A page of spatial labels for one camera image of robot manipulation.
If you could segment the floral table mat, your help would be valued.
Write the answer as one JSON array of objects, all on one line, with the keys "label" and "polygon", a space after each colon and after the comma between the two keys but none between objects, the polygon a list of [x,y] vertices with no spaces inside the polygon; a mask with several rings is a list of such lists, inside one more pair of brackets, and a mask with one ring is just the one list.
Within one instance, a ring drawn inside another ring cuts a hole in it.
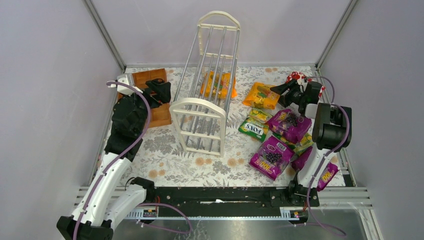
[{"label": "floral table mat", "polygon": [[154,181],[157,187],[285,187],[295,176],[288,166],[271,180],[249,162],[261,143],[239,132],[250,112],[243,104],[255,82],[281,83],[292,72],[314,75],[310,66],[239,66],[236,70],[237,96],[231,100],[226,127],[224,157],[185,151],[173,125],[150,128],[132,164],[123,172],[117,185],[128,179],[142,177]]}]

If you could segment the purple grape candy bag right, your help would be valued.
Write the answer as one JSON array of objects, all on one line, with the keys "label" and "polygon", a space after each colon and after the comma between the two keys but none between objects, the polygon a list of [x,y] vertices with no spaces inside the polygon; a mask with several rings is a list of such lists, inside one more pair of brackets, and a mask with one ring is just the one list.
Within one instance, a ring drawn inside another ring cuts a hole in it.
[{"label": "purple grape candy bag right", "polygon": [[302,155],[291,162],[291,167],[297,172],[295,180],[301,186],[311,186],[318,192],[323,190],[332,178],[339,172],[336,153],[325,154],[328,149],[317,149],[310,146]]}]

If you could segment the purple grape candy bag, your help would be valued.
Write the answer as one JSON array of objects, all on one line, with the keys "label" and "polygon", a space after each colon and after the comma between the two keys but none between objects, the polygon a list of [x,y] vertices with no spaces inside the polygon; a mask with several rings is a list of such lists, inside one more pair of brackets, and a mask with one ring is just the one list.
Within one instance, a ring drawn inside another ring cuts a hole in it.
[{"label": "purple grape candy bag", "polygon": [[301,186],[311,186],[318,192],[323,190],[332,178],[339,172],[336,153],[325,154],[328,149],[317,149],[310,146],[302,155],[291,162],[291,167],[297,172],[295,180]]},{"label": "purple grape candy bag", "polygon": [[289,165],[295,152],[275,136],[265,140],[252,156],[249,165],[275,181]]},{"label": "purple grape candy bag", "polygon": [[272,116],[266,124],[269,129],[291,143],[299,143],[312,126],[312,120],[285,108]]}]

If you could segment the brown wooden compartment tray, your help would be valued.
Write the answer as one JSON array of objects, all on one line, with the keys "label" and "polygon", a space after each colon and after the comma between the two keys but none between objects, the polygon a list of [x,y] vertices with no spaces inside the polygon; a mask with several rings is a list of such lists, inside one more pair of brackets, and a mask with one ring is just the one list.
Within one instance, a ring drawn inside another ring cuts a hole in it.
[{"label": "brown wooden compartment tray", "polygon": [[[146,81],[153,79],[163,79],[168,82],[166,70],[163,68],[141,71],[136,73],[131,73],[135,80],[135,85],[142,90],[146,88]],[[151,121],[149,124],[150,128],[161,127],[165,125],[170,125],[172,123],[171,114],[169,111],[170,104],[165,103],[158,108],[153,108],[151,110]]]}]

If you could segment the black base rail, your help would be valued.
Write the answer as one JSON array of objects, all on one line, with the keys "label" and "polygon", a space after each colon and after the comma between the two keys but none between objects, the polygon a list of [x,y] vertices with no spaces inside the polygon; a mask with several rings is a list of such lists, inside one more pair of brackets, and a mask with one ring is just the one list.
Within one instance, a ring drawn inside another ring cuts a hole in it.
[{"label": "black base rail", "polygon": [[143,220],[178,218],[271,218],[283,217],[282,208],[298,210],[320,205],[318,193],[294,187],[155,187],[147,203],[131,217]]}]

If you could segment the red white heart bag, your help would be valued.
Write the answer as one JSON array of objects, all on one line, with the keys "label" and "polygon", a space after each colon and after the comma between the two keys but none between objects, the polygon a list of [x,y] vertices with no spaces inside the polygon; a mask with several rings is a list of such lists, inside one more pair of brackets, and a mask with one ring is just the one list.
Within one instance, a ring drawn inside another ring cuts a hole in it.
[{"label": "red white heart bag", "polygon": [[300,71],[293,71],[286,78],[286,83],[290,80],[297,80],[298,92],[294,95],[285,97],[290,99],[292,102],[299,102],[301,98],[308,101],[319,100],[323,96],[323,91],[326,89],[321,83],[306,76]]}]

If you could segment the green Fox's candy bag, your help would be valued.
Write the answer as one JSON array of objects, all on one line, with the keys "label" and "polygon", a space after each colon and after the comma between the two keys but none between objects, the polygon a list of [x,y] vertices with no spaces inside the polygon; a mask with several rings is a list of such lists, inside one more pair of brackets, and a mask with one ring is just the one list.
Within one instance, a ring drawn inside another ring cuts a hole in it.
[{"label": "green Fox's candy bag", "polygon": [[238,131],[263,143],[269,132],[269,127],[253,117],[247,117],[239,126]]}]

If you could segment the purple grape candy bag upper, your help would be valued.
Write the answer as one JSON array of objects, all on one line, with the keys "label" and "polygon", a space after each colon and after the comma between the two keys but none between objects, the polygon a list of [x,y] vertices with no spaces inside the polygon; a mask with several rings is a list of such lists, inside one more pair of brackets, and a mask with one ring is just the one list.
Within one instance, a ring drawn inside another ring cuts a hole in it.
[{"label": "purple grape candy bag upper", "polygon": [[299,143],[312,126],[312,120],[285,108],[272,116],[266,124],[269,129],[291,143]]}]

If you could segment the purple grape candy bag front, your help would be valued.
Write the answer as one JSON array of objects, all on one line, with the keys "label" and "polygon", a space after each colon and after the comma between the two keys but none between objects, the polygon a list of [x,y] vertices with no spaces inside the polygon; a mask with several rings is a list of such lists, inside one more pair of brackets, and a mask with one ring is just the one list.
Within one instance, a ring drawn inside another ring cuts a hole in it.
[{"label": "purple grape candy bag front", "polygon": [[275,181],[289,165],[295,152],[275,136],[265,140],[252,156],[249,165]]}]

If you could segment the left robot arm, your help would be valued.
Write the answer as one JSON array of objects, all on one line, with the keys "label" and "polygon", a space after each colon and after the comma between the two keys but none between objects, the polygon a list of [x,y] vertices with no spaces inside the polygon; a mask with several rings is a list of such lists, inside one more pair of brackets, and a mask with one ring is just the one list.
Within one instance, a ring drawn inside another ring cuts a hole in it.
[{"label": "left robot arm", "polygon": [[128,81],[107,82],[122,95],[113,107],[110,136],[100,167],[71,216],[61,216],[56,227],[66,240],[110,240],[121,221],[139,204],[154,198],[154,182],[136,177],[110,204],[124,171],[132,164],[152,120],[152,109],[171,100],[171,83],[148,80],[139,89]]}]

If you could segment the cream and metal shelf rack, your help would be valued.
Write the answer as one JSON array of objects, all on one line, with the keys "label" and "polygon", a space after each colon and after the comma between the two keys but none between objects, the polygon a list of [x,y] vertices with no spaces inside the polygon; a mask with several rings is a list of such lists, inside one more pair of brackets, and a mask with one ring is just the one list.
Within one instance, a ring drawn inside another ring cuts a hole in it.
[{"label": "cream and metal shelf rack", "polygon": [[210,11],[197,22],[169,107],[177,139],[186,152],[225,155],[240,35],[240,22],[225,11]]}]

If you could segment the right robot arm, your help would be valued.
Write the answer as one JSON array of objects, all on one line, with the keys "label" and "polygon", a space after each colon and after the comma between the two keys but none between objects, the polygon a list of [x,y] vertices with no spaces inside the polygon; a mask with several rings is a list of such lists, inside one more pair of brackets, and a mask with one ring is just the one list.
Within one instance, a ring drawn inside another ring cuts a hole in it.
[{"label": "right robot arm", "polygon": [[318,190],[328,182],[322,179],[328,170],[328,163],[336,153],[350,144],[352,138],[352,109],[333,102],[321,102],[323,85],[314,79],[313,76],[307,77],[305,87],[293,79],[270,88],[280,96],[278,102],[282,106],[295,104],[300,115],[311,120],[311,138],[314,143],[311,155],[288,187],[269,193],[273,207],[318,207]]}]

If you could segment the orange candy bag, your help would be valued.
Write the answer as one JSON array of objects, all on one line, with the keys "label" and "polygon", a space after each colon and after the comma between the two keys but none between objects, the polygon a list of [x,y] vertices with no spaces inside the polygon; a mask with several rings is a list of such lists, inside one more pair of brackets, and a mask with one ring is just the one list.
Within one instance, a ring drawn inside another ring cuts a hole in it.
[{"label": "orange candy bag", "polygon": [[230,77],[231,74],[229,72],[221,75],[220,73],[215,74],[211,71],[209,74],[205,75],[204,81],[201,85],[200,95],[209,97],[212,89],[212,96],[214,97],[218,89],[218,98],[225,99],[229,91]]},{"label": "orange candy bag", "polygon": [[271,90],[275,85],[255,82],[242,101],[248,107],[274,110],[280,95]]}]

